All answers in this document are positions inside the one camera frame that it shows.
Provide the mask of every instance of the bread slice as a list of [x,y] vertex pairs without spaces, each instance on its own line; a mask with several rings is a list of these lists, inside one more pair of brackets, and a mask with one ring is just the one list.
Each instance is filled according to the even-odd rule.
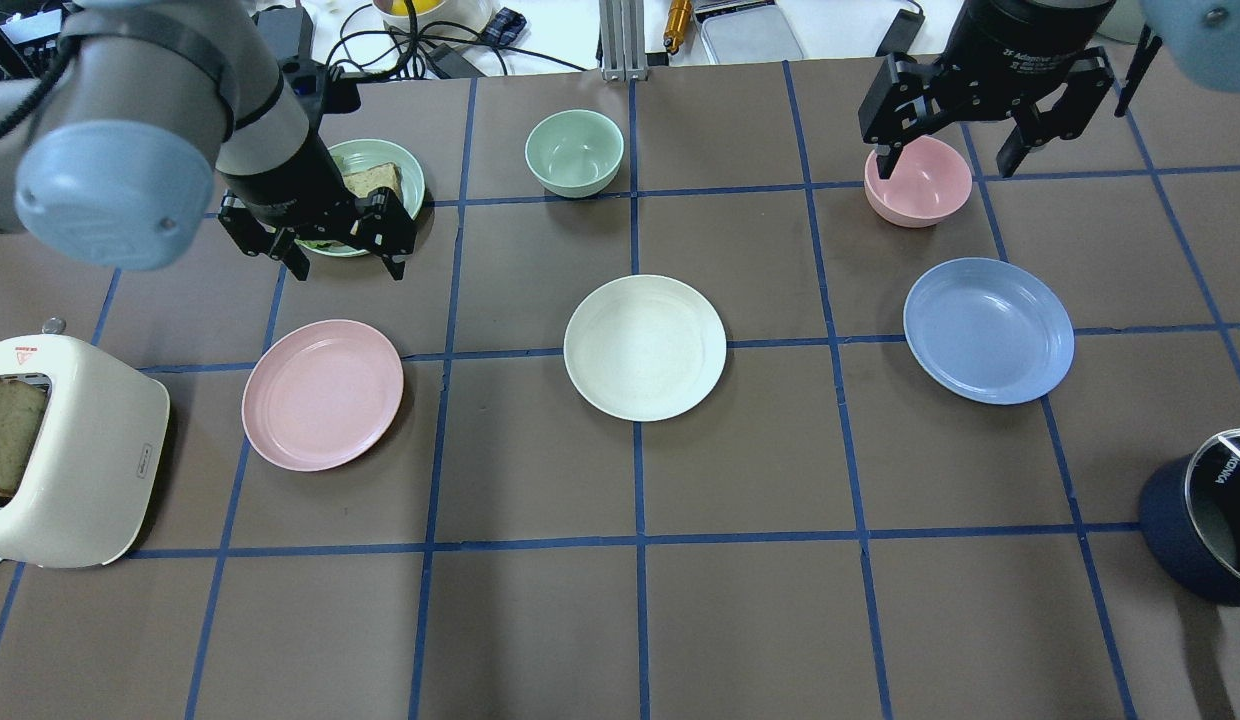
[[16,494],[47,411],[47,393],[0,379],[0,496]]
[[378,187],[387,187],[402,200],[402,176],[397,164],[379,164],[373,169],[346,173],[345,187],[358,197],[367,197]]

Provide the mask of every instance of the black cable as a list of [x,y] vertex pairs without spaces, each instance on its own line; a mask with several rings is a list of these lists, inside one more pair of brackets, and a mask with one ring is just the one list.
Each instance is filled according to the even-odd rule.
[[[376,33],[376,35],[386,35],[386,36],[391,36],[391,37],[393,35],[396,35],[396,33],[392,33],[391,31],[387,31],[387,29],[373,29],[373,31],[367,31],[367,32]],[[391,46],[389,50],[383,51],[383,53],[381,53],[381,55],[377,55],[376,58],[363,61],[363,63],[360,63],[357,59],[352,59],[352,58],[350,58],[350,59],[341,58],[341,59],[336,59],[336,64],[332,64],[332,67],[340,67],[341,64],[351,64],[352,67],[358,68],[360,72],[367,72],[367,68],[371,64],[379,63],[379,61],[382,61],[383,58],[388,58],[388,56],[391,56],[393,53],[393,51],[396,51],[396,50],[397,51],[402,51],[402,43],[401,43],[401,41],[397,41],[397,40],[393,41],[393,45]]]
[[29,95],[17,104],[7,116],[0,119],[0,140],[6,138],[20,123],[25,121],[29,115],[33,113],[42,100],[47,99],[47,94],[56,87],[60,82],[61,76],[63,76],[64,69],[68,69],[69,62],[73,59],[73,55],[77,51],[77,41],[73,38],[62,38],[57,48],[56,58],[52,59],[52,64],[47,68],[47,73],[38,78],[38,84],[29,92]]
[[459,40],[455,37],[434,37],[434,36],[424,37],[424,40],[445,40],[446,42],[460,42],[460,45],[480,45],[482,47],[491,47],[491,50],[495,50],[495,47],[500,47],[501,50],[506,50],[510,53],[529,55],[532,56],[532,58],[549,59],[552,61],[552,63],[564,64],[565,67],[572,69],[589,69],[589,68],[582,68],[579,64],[575,63],[568,63],[568,61],[565,59],[553,58],[552,55],[536,53],[536,51],[533,50],[522,50],[521,47],[513,47],[512,45],[492,46],[487,45],[487,42],[480,42],[475,40]]
[[461,42],[461,45],[481,45],[482,47],[487,47],[487,50],[491,50],[492,53],[496,55],[496,59],[500,61],[500,72],[505,77],[508,77],[508,64],[505,63],[505,56],[500,53],[500,51],[505,50],[505,47],[497,46],[497,45],[491,45],[491,42],[484,41],[482,33],[480,33],[479,31],[475,31],[475,29],[469,27],[469,26],[463,26],[463,24],[451,22],[451,20],[434,20],[434,22],[428,24],[427,26],[422,27],[420,29],[420,37],[422,37],[422,40],[423,38],[428,38],[428,37],[433,37],[433,38],[440,37],[440,36],[424,35],[424,33],[429,32],[429,29],[432,29],[434,26],[463,29],[464,32],[469,32],[469,35],[471,35],[475,38],[477,38],[479,42],[467,42],[465,40],[460,40],[460,38],[455,38],[455,37],[445,37],[445,38],[441,38],[441,40],[454,41],[454,42]]
[[[916,0],[908,0],[908,1],[916,4]],[[536,51],[533,50],[522,50],[521,47],[513,47],[511,45],[492,45],[492,42],[484,40],[482,33],[475,31],[475,29],[463,26],[463,24],[450,22],[450,20],[434,20],[434,22],[425,24],[424,27],[419,27],[418,19],[415,19],[415,4],[412,0],[405,0],[405,5],[408,5],[410,27],[413,29],[414,32],[408,32],[404,31],[403,29],[397,29],[397,27],[366,29],[365,31],[353,32],[346,36],[343,35],[343,31],[347,29],[347,24],[352,17],[352,15],[357,14],[360,10],[370,7],[370,5],[363,5],[360,6],[358,9],[355,9],[355,11],[351,12],[350,16],[345,19],[345,24],[341,24],[341,30],[340,30],[341,37],[340,40],[336,41],[336,45],[334,45],[331,47],[331,51],[329,51],[327,53],[326,64],[329,72],[332,72],[335,73],[336,77],[339,77],[339,73],[341,72],[340,69],[341,64],[351,64],[352,67],[358,68],[360,72],[367,73],[365,74],[365,77],[355,79],[355,82],[358,83],[384,82],[388,79],[399,79],[399,78],[423,79],[425,69],[429,69],[429,67],[432,67],[432,63],[429,63],[428,55],[420,46],[422,42],[429,42],[429,45],[432,45],[432,42],[458,42],[458,45],[471,45],[471,46],[475,45],[480,47],[486,47],[486,50],[491,50],[492,53],[496,55],[496,59],[500,61],[501,72],[503,72],[506,76],[508,74],[508,64],[505,63],[505,57],[503,55],[501,55],[501,51],[506,50],[510,51],[510,53],[527,55],[532,56],[532,58],[548,59],[551,61],[551,63],[563,64],[564,67],[572,69],[582,69],[582,72],[584,72],[584,69],[588,69],[588,68],[582,68],[579,64],[569,63],[569,61],[565,59],[553,58],[552,55],[536,53]],[[475,40],[427,35],[429,29],[440,26],[460,29],[460,31],[469,32],[469,35],[472,35]],[[372,35],[386,35],[391,37],[391,40],[393,41],[393,46],[389,50],[384,51],[384,53],[378,55],[377,58],[361,61],[361,63],[357,59],[352,59],[352,55],[348,52],[347,42],[355,37],[365,37]],[[332,58],[335,58],[335,55],[342,46],[345,47],[345,55],[347,59],[337,59],[336,63],[332,64]],[[398,61],[396,61],[393,67],[388,69],[378,69],[377,72],[368,72],[367,68],[370,67],[370,64],[378,63],[378,61],[382,61],[383,58],[386,58],[387,55],[393,53],[393,51],[396,50],[399,51],[401,57]]]
[[[348,14],[348,17],[346,17],[346,19],[345,19],[345,22],[341,22],[341,24],[340,24],[340,32],[336,32],[336,37],[345,37],[345,31],[346,31],[346,29],[348,29],[348,21],[350,21],[351,19],[353,19],[353,16],[355,16],[356,14],[358,14],[358,12],[363,12],[363,10],[366,10],[366,9],[367,9],[367,7],[370,7],[370,6],[372,6],[372,4],[370,4],[370,2],[368,2],[368,4],[366,4],[366,5],[358,5],[358,7],[356,7],[356,9],[353,10],[353,12],[350,12],[350,14]],[[345,46],[345,58],[348,58],[348,61],[351,61],[351,63],[352,63],[352,61],[353,61],[353,56],[348,53],[348,46],[347,46],[347,45]]]

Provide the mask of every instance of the orange tool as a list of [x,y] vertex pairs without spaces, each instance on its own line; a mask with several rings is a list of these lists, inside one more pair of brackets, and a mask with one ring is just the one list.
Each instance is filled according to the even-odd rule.
[[677,55],[692,22],[692,0],[670,0],[670,22],[665,26],[665,50]]

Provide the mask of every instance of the plate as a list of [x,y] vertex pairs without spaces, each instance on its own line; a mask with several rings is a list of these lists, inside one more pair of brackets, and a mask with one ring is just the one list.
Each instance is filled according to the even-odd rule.
[[1060,299],[1017,265],[988,258],[923,274],[904,301],[904,337],[931,378],[991,405],[1044,397],[1073,363]]
[[402,402],[402,361],[355,320],[305,325],[273,345],[242,392],[250,446],[280,468],[335,468],[367,452]]
[[629,275],[598,288],[565,325],[570,383],[598,410],[665,420],[711,393],[725,364],[725,330],[696,288]]
[[[424,206],[424,170],[420,169],[420,161],[415,160],[415,155],[410,155],[405,147],[397,143],[366,138],[337,143],[329,147],[329,151],[341,173],[357,173],[382,164],[397,165],[402,176],[402,206],[413,219],[420,213]],[[296,240],[296,245],[329,258],[358,258],[368,254],[366,250],[335,240]]]

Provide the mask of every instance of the pink plate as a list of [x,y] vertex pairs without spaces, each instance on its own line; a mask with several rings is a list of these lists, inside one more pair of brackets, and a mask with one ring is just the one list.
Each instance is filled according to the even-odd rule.
[[250,446],[280,468],[335,468],[367,452],[402,402],[402,361],[377,328],[305,325],[260,357],[242,392]]

